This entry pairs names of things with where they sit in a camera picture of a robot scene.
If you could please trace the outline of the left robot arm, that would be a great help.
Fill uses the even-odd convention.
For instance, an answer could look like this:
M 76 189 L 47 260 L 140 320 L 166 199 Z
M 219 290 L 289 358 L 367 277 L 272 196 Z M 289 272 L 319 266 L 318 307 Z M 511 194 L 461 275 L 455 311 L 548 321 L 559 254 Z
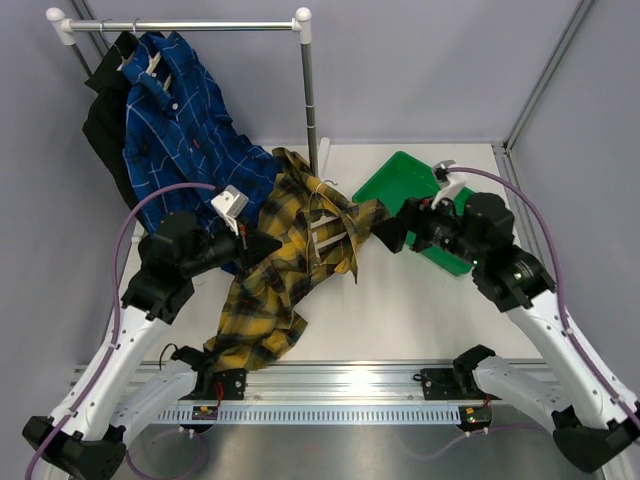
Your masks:
M 212 361 L 188 346 L 133 393 L 124 390 L 193 295 L 194 277 L 227 263 L 248 269 L 280 246 L 250 226 L 210 235 L 190 212 L 166 215 L 144 238 L 140 270 L 117 294 L 112 326 L 87 369 L 58 407 L 23 428 L 37 458 L 74 479 L 110 479 L 133 440 L 163 410 L 208 396 L 215 384 Z

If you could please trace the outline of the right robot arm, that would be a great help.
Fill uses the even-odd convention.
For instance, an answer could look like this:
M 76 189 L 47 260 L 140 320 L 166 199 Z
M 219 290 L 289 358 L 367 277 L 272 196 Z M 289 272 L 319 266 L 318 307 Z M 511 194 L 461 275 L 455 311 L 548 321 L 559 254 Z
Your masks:
M 495 194 L 475 193 L 457 214 L 440 195 L 409 198 L 398 214 L 374 226 L 393 253 L 408 234 L 412 250 L 435 246 L 469 264 L 479 292 L 528 337 L 558 382 L 549 387 L 515 371 L 478 345 L 454 362 L 462 396 L 497 397 L 551 433 L 576 468 L 593 473 L 639 438 L 639 399 L 607 367 L 560 297 L 542 263 L 514 243 L 514 216 Z

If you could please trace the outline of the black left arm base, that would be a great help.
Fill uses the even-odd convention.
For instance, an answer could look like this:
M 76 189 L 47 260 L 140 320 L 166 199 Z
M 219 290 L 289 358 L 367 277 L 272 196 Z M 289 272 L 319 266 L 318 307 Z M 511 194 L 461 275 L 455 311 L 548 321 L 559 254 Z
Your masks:
M 188 408 L 178 425 L 199 434 L 209 430 L 219 420 L 224 400 L 244 399 L 247 374 L 245 369 L 200 374 L 195 389 L 181 398 L 181 401 L 195 401 L 196 405 Z

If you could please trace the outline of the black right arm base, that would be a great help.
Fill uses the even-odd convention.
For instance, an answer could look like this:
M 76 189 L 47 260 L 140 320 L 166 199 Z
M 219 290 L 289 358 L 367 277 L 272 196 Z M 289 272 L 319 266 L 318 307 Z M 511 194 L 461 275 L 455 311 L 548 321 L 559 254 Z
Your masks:
M 481 431 L 492 425 L 492 401 L 497 397 L 482 392 L 466 373 L 453 367 L 430 367 L 414 373 L 412 379 L 421 385 L 425 400 L 457 402 L 458 428 L 462 432 Z

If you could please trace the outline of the yellow plaid flannel shirt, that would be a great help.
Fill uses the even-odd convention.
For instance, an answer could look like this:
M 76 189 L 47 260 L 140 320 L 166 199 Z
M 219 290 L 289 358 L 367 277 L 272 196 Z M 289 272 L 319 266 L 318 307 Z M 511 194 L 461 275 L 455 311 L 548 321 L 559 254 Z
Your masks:
M 207 340 L 214 371 L 254 371 L 291 350 L 307 322 L 296 306 L 334 274 L 358 274 L 357 253 L 374 225 L 387 220 L 379 200 L 354 203 L 311 173 L 305 159 L 284 147 L 273 191 L 258 229 L 282 247 L 233 279 L 217 333 Z

